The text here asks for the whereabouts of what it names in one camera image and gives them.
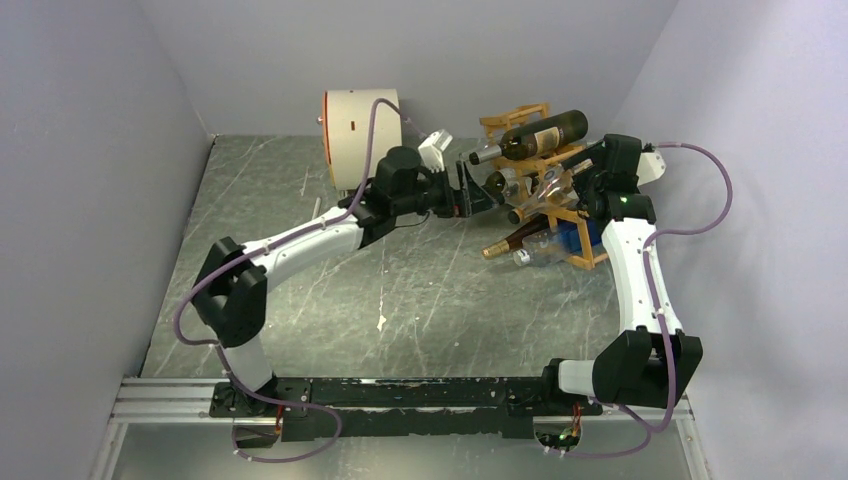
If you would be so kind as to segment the large clear glass bottle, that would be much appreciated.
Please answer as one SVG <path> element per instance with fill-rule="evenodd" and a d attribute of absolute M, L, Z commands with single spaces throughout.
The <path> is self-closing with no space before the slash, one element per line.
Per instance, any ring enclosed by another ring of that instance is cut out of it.
<path fill-rule="evenodd" d="M 524 201 L 517 204 L 508 213 L 512 224 L 521 224 L 530 217 L 546 213 L 551 209 L 564 208 L 574 210 L 578 204 L 578 194 L 573 186 L 573 174 L 570 169 L 560 165 L 545 170 L 535 176 L 537 185 L 533 187 Z"/>

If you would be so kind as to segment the blue rectangular box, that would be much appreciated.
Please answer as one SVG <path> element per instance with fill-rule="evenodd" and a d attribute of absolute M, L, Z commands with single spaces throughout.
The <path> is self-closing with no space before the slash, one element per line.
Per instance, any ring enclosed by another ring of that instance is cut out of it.
<path fill-rule="evenodd" d="M 596 223 L 593 220 L 586 221 L 590 245 L 593 250 L 601 245 L 601 234 L 599 233 Z M 573 255 L 582 256 L 582 244 L 578 225 L 572 222 L 560 220 L 558 222 L 558 232 L 561 243 L 564 249 Z"/>

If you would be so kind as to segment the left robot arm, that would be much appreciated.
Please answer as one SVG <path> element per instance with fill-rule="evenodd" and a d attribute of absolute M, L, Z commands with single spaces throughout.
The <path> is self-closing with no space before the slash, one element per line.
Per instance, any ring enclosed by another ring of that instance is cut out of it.
<path fill-rule="evenodd" d="M 242 408 L 261 416 L 277 400 L 275 375 L 260 340 L 268 293 L 308 267 L 382 239 L 401 216 L 468 218 L 496 206 L 464 162 L 457 162 L 456 170 L 454 187 L 443 168 L 426 168 L 418 151 L 393 147 L 377 162 L 372 178 L 315 219 L 263 240 L 238 244 L 225 237 L 213 245 L 191 304 L 214 332 L 225 368 L 240 384 L 236 400 Z"/>

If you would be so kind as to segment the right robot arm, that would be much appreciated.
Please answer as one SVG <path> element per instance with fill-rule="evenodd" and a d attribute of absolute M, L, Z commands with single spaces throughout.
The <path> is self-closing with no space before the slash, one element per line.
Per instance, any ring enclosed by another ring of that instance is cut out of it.
<path fill-rule="evenodd" d="M 674 408 L 703 356 L 699 338 L 684 333 L 665 289 L 656 214 L 637 185 L 642 142 L 607 134 L 578 154 L 591 165 L 574 177 L 579 204 L 600 232 L 611 262 L 620 322 L 618 336 L 593 360 L 561 360 L 539 391 L 542 406 L 562 414 L 578 395 L 609 404 Z"/>

